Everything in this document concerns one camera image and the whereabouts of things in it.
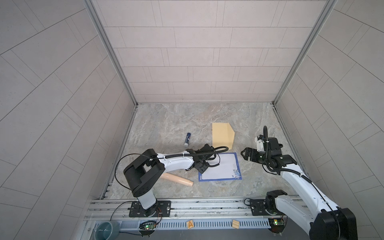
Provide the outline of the white letter blue border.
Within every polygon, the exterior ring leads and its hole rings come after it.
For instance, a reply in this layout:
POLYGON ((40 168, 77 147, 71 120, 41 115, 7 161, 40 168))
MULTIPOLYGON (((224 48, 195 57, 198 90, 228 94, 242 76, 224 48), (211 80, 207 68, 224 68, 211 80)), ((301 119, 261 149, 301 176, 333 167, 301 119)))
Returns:
POLYGON ((199 173, 199 182, 242 180, 239 161, 236 153, 222 153, 211 161, 210 165, 217 165, 203 173, 199 173))

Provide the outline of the yellow paper envelope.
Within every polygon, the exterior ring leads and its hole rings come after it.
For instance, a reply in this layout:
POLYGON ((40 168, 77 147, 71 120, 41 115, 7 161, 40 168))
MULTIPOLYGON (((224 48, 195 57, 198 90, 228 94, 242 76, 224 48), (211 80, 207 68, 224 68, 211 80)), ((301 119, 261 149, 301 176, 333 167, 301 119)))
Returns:
POLYGON ((233 148, 235 132, 229 123, 212 123, 213 147, 233 148))

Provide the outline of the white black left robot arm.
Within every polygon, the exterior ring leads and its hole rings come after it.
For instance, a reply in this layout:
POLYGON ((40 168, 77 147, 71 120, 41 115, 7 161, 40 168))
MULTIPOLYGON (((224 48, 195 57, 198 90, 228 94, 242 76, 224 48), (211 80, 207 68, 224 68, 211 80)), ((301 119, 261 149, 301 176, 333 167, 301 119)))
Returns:
POLYGON ((153 212, 158 207, 153 186, 162 174, 190 169, 197 169, 203 174, 208 168, 218 166, 218 164, 209 164, 209 161, 227 150, 227 147, 214 148, 208 144, 199 150, 187 149, 176 154, 160 154, 154 149, 148 149, 130 163, 123 174, 133 197, 139 201, 141 209, 153 212))

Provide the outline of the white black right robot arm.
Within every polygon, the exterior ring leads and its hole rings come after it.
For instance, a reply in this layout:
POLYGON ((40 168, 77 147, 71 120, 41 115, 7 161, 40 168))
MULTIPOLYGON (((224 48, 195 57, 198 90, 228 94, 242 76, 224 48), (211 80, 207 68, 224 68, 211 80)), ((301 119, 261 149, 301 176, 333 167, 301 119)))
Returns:
POLYGON ((246 161, 261 164, 268 172, 285 179, 306 204, 297 204, 282 190, 270 191, 266 195, 266 212, 286 215, 300 226, 311 240, 356 240, 357 220, 348 208, 342 209, 328 198, 310 180, 297 161, 282 153, 283 145, 276 138, 260 135, 256 149, 245 148, 241 155, 246 161))

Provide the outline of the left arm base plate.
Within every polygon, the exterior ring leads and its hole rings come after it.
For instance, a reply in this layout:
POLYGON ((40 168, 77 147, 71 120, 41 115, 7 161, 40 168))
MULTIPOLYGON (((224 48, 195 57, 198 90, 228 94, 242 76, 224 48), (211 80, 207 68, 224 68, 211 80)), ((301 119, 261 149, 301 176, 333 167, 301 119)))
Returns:
POLYGON ((157 201, 152 207, 144 209, 139 201, 134 201, 130 208, 130 218, 150 218, 162 215, 169 217, 171 201, 157 201))

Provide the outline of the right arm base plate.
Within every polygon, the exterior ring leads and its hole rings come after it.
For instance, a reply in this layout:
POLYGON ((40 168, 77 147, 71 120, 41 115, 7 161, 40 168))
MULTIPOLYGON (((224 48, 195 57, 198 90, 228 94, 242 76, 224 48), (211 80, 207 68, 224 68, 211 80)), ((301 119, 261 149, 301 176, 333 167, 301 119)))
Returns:
POLYGON ((250 199, 248 205, 251 208, 252 216, 282 216, 278 210, 268 210, 265 200, 250 199))

